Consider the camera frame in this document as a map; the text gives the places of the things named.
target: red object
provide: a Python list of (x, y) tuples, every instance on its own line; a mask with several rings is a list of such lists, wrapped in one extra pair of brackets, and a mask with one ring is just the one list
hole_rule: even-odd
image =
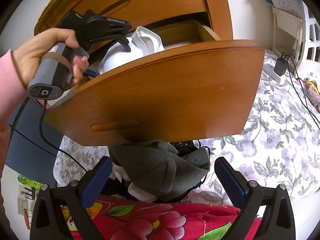
[(23, 216), (24, 216), (24, 221), (26, 223), (26, 226), (30, 230), (29, 215), (28, 215), (28, 211), (25, 208), (23, 209)]
[[(96, 202), (102, 208), (93, 222), (107, 240), (219, 240), (240, 213), (231, 206), (156, 204), (103, 195)], [(245, 240), (253, 239), (259, 223), (254, 221)], [(82, 239), (78, 231), (71, 234)]]

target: blue gripper pad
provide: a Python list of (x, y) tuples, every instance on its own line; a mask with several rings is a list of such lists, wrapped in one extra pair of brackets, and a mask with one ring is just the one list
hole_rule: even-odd
[(92, 207), (112, 172), (112, 160), (103, 156), (80, 180), (79, 195), (84, 208)]
[(245, 206), (245, 195), (249, 188), (246, 179), (238, 174), (224, 157), (219, 157), (214, 163), (214, 171), (224, 187), (232, 204), (242, 209)]

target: drawer front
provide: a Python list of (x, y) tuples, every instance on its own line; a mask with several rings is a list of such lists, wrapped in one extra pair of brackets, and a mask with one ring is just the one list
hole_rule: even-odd
[(82, 0), (75, 8), (87, 9), (131, 22), (132, 28), (144, 26), (174, 16), (205, 12), (204, 0)]
[(87, 82), (45, 120), (83, 146), (238, 134), (252, 107), (263, 58), (264, 49), (254, 41), (169, 49)]

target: gray cloth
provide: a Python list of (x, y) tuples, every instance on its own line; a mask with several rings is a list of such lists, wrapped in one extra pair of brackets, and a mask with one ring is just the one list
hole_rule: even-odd
[(176, 198), (198, 184), (210, 169), (205, 147), (183, 158), (170, 143), (160, 140), (108, 149), (112, 161), (124, 168), (137, 187), (163, 201)]

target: hand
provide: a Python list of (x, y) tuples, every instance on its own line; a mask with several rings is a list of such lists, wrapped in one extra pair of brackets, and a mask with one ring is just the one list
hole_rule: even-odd
[[(16, 71), (25, 88), (35, 76), (42, 56), (58, 41), (64, 41), (72, 49), (79, 47), (73, 30), (51, 28), (27, 40), (12, 53)], [(70, 87), (80, 82), (88, 65), (87, 57), (73, 59), (74, 78), (71, 80)]]

